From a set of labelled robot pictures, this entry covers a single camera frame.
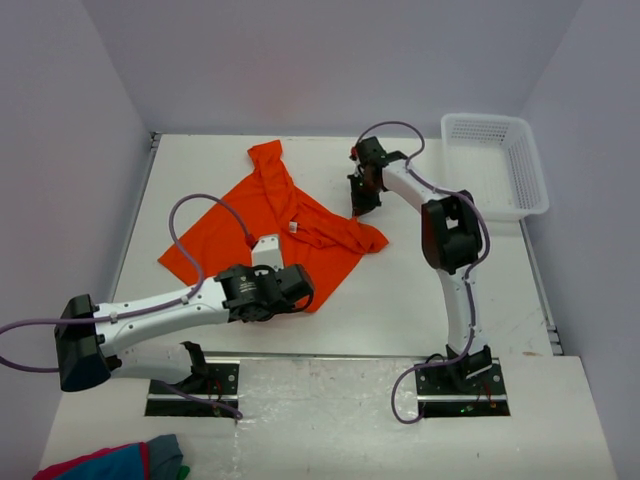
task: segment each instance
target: teal cloth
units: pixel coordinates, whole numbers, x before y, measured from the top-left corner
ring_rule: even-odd
[[[175,435],[160,435],[147,442],[150,480],[176,480],[182,466],[182,451]]]
[[[129,445],[89,460],[59,475],[56,480],[144,480],[140,447]]]

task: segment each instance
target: white floor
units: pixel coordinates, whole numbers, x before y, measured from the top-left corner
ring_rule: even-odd
[[[271,137],[162,138],[116,300],[182,287],[156,259],[169,246],[170,207],[195,191],[223,195],[251,172],[246,150]],[[330,210],[348,215],[351,141],[286,138],[294,182]],[[383,140],[410,151],[411,140]],[[440,178],[440,143],[417,162]],[[365,217],[390,245],[366,256],[314,315],[260,325],[202,327],[158,339],[192,340],[209,351],[426,356],[446,342],[437,275],[422,258],[417,214],[393,194]],[[179,213],[184,231],[210,207]],[[517,224],[491,224],[494,250],[478,272],[481,319],[500,358],[512,416],[397,423],[389,392],[408,360],[242,361],[245,420],[146,418],[148,382],[114,380],[65,394],[42,465],[96,449],[178,434],[198,479],[512,478],[613,479],[615,473],[580,360],[551,356],[545,319]],[[415,413],[415,386],[399,394]]]

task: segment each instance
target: orange cloth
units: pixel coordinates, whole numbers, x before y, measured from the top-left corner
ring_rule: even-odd
[[[379,252],[387,239],[374,227],[334,215],[295,187],[280,156],[279,140],[249,150],[253,173],[224,196],[257,239],[280,235],[285,265],[302,264],[313,281],[315,294],[307,311],[315,312],[358,264],[365,253]],[[297,231],[289,232],[289,222]],[[251,252],[238,222],[215,205],[180,241],[202,265],[207,277],[235,264],[251,265]],[[193,266],[174,246],[158,260],[184,283],[196,283]]]

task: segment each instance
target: white work surface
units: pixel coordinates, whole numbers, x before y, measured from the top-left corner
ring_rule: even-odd
[[[247,150],[274,137],[164,135],[151,171],[116,301],[167,292],[184,285],[157,262],[171,245],[169,210],[193,192],[224,195],[253,171]],[[282,138],[283,161],[294,183],[334,213],[351,215],[347,175],[353,139]],[[388,151],[412,152],[414,139],[382,139]],[[439,140],[429,140],[414,160],[424,174],[442,177]],[[193,200],[177,214],[184,232],[212,204]],[[233,323],[183,330],[167,338],[197,339],[207,351],[425,356],[442,351],[447,317],[442,288],[422,255],[420,216],[387,192],[382,207],[362,217],[389,239],[366,255],[313,315],[287,315],[267,323]],[[520,226],[490,224],[493,249],[478,268],[480,319],[496,356],[530,352],[551,355],[540,300]]]
[[[175,201],[222,195],[251,171],[246,150],[271,137],[164,136],[128,250],[116,300],[180,288],[156,259],[169,246]],[[348,215],[351,140],[286,138],[294,182],[330,210]],[[410,140],[387,139],[411,151]],[[440,143],[429,141],[420,169],[438,180]],[[446,316],[440,284],[420,250],[419,219],[393,194],[365,217],[390,240],[365,256],[313,315],[258,325],[201,327],[158,339],[191,340],[208,351],[422,356],[442,351]],[[208,208],[178,214],[184,231]],[[198,479],[473,478],[613,479],[615,473],[580,360],[551,356],[546,324],[517,224],[490,225],[493,251],[478,271],[481,319],[500,357],[511,417],[431,419],[405,426],[389,393],[408,359],[243,360],[245,419],[144,417],[148,381],[114,380],[64,394],[42,466],[96,449],[176,433]],[[415,415],[415,383],[398,404]]]

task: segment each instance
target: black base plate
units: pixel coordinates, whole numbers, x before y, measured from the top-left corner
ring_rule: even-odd
[[[423,418],[510,415],[500,364],[468,380],[456,380],[451,371],[447,367],[416,371],[418,409]]]
[[[175,385],[176,388],[190,395],[207,395],[212,400],[224,396],[220,403],[238,408],[239,363],[212,363],[207,365],[211,380],[199,379]],[[221,408],[213,408],[202,403],[178,398],[161,398],[160,395],[173,395],[159,382],[151,381],[149,393],[156,398],[147,399],[146,417],[219,417],[232,418],[233,415]]]

